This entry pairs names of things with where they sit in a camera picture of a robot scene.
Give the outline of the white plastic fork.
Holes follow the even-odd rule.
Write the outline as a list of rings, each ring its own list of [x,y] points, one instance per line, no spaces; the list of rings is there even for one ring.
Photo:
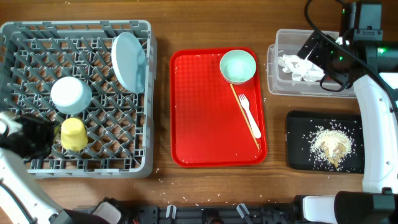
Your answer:
[[[246,98],[246,96],[244,94],[238,95],[238,99],[240,101],[241,106],[243,107],[243,109],[246,112],[246,116],[249,121],[249,125],[251,126],[251,130],[252,130],[254,137],[256,139],[259,139],[262,136],[262,134],[259,129],[259,126],[257,125],[257,123],[251,113],[249,100]]]

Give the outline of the white tissue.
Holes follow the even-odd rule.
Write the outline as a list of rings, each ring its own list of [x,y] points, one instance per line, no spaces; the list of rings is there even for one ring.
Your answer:
[[[317,82],[323,76],[323,70],[307,59],[298,58],[298,61],[294,64],[293,81]]]

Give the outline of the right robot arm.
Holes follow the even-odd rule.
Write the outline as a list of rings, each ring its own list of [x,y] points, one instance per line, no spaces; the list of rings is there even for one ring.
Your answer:
[[[365,158],[361,192],[298,195],[290,213],[293,222],[397,222],[397,43],[383,40],[381,15],[379,2],[343,2],[342,42],[314,29],[298,52],[342,90],[354,90]]]

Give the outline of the white napkin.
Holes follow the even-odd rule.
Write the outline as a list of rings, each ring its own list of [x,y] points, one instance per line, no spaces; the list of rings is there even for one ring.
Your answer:
[[[301,81],[305,61],[297,55],[286,55],[278,57],[278,65],[284,73],[290,73],[293,81]]]

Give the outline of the light blue plate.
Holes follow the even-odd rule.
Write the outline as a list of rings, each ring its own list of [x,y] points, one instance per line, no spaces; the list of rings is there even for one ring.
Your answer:
[[[143,93],[146,55],[138,38],[130,32],[118,35],[111,47],[111,61],[119,83],[132,93]]]

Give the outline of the yellow cup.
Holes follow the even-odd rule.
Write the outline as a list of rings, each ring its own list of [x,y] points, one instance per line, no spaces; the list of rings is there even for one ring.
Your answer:
[[[68,118],[62,123],[60,137],[66,150],[80,151],[88,144],[85,125],[78,118]]]

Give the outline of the green bowl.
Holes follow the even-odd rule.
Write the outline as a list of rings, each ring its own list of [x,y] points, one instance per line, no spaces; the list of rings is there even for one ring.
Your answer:
[[[255,58],[245,50],[231,50],[220,60],[220,71],[230,84],[240,85],[254,77],[257,70]]]

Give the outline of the small light blue bowl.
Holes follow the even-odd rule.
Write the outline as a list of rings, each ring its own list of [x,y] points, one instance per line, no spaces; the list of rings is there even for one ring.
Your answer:
[[[59,112],[78,114],[84,111],[91,102],[90,86],[75,77],[64,77],[52,86],[50,97]]]

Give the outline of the wooden chopstick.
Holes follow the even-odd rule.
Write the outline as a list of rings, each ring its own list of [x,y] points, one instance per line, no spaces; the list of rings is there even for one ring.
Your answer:
[[[244,118],[244,120],[245,120],[245,122],[246,122],[246,124],[247,124],[247,126],[248,126],[248,128],[249,128],[249,131],[250,131],[250,133],[251,133],[252,139],[254,140],[255,146],[257,147],[258,150],[260,150],[259,143],[257,142],[257,139],[254,137],[254,135],[253,135],[253,133],[252,133],[251,126],[249,125],[249,121],[248,121],[247,116],[246,116],[246,112],[245,112],[245,110],[243,109],[243,107],[242,107],[241,104],[240,104],[240,101],[239,101],[239,99],[238,99],[238,94],[236,93],[233,84],[230,84],[230,87],[231,87],[231,90],[232,90],[232,92],[233,92],[233,95],[234,95],[234,97],[235,97],[235,99],[236,99],[236,101],[237,101],[237,103],[238,103],[239,109],[241,110],[241,113],[242,113],[242,115],[243,115],[243,118]]]

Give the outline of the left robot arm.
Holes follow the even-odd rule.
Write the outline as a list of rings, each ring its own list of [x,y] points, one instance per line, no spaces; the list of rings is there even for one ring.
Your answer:
[[[1,112],[1,208],[13,223],[50,223],[63,208],[28,173],[24,161],[51,154],[60,125]]]

